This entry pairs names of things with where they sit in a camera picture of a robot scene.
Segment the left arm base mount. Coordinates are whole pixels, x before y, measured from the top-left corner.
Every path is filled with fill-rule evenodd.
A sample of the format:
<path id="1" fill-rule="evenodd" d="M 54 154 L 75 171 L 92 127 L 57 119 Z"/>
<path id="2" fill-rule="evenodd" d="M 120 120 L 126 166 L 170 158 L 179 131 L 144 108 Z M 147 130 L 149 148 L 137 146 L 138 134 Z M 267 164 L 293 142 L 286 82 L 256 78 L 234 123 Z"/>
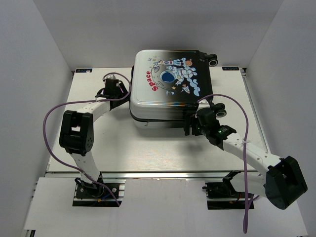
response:
<path id="1" fill-rule="evenodd" d="M 110 192 L 103 186 L 92 184 L 92 187 L 83 186 L 80 178 L 75 179 L 76 187 L 73 204 L 75 207 L 118 207 Z M 119 204 L 124 196 L 124 183 L 105 183 L 111 190 Z"/>

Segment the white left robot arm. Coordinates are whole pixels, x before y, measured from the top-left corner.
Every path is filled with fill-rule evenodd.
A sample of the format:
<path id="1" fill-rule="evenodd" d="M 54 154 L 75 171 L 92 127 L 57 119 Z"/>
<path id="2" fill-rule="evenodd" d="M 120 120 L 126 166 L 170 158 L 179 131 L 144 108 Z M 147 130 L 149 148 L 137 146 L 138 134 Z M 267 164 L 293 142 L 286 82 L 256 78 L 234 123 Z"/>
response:
<path id="1" fill-rule="evenodd" d="M 124 83 L 119 79 L 106 79 L 93 102 L 63 114 L 59 145 L 73 158 L 80 169 L 81 182 L 88 184 L 87 191 L 93 197 L 104 192 L 104 184 L 99 182 L 101 172 L 92 155 L 94 144 L 94 122 L 103 114 L 124 104 L 129 99 Z"/>

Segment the black suitcase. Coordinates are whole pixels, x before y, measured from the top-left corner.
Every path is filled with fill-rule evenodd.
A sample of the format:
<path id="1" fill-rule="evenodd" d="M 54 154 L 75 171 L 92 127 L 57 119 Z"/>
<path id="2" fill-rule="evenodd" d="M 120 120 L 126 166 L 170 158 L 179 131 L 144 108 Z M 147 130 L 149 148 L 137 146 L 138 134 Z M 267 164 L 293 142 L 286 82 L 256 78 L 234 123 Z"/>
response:
<path id="1" fill-rule="evenodd" d="M 132 68 L 130 114 L 139 128 L 182 127 L 195 114 L 198 101 L 226 115 L 222 103 L 213 104 L 210 68 L 216 54 L 199 50 L 141 50 Z"/>

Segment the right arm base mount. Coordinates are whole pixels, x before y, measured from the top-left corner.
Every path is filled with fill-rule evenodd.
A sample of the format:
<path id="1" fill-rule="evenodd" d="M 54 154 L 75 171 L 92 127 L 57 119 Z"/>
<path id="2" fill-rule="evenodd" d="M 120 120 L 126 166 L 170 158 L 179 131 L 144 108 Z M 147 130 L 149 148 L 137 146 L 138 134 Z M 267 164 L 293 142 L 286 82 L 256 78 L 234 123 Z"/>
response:
<path id="1" fill-rule="evenodd" d="M 243 210 L 245 209 L 245 192 L 237 192 L 231 180 L 241 174 L 244 188 L 244 175 L 233 170 L 221 182 L 206 182 L 202 187 L 207 197 L 208 210 Z"/>

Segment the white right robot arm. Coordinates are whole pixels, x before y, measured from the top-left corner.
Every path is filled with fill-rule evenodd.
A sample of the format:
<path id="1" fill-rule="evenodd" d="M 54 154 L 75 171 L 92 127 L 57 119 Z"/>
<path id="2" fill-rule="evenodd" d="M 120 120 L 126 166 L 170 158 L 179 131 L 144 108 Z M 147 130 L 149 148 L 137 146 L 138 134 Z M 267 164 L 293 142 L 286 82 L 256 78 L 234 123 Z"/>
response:
<path id="1" fill-rule="evenodd" d="M 184 132 L 185 135 L 204 135 L 210 144 L 246 161 L 259 172 L 258 176 L 248 178 L 249 193 L 266 197 L 281 210 L 287 209 L 308 190 L 295 158 L 281 158 L 245 141 L 235 129 L 221 125 L 210 108 L 185 116 Z"/>

